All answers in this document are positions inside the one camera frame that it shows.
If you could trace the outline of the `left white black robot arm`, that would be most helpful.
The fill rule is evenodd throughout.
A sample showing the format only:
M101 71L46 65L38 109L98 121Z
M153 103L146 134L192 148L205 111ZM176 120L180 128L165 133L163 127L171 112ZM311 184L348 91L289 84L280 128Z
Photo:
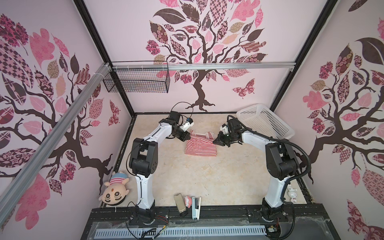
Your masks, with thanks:
M135 177L138 190L138 200L135 213L146 220L155 219L155 198L153 196L153 174L159 163L159 146L168 137L182 142L191 139L188 129L194 125L191 117L185 117L180 124L182 115L171 111L169 116L159 121L157 127L144 138L133 141L129 154L129 170Z

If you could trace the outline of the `red white striped tank top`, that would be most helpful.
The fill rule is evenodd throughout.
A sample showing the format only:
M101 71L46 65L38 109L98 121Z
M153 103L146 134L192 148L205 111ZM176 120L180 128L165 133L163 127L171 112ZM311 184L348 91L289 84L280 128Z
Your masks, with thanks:
M205 134L198 134L191 130L190 137L186 143L186 155L200 157L215 157L217 155L217 147L213 144L214 133L206 132Z

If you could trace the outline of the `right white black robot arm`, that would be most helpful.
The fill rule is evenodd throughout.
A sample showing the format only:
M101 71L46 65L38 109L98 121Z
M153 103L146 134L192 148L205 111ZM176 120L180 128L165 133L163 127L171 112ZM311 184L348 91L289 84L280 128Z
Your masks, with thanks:
M213 144L229 148L235 143L248 144L265 153L271 179L267 194L262 201L261 214L265 221L271 222L283 213L283 198L289 179L295 175L299 167L292 143L253 131L229 115L227 123L221 126Z

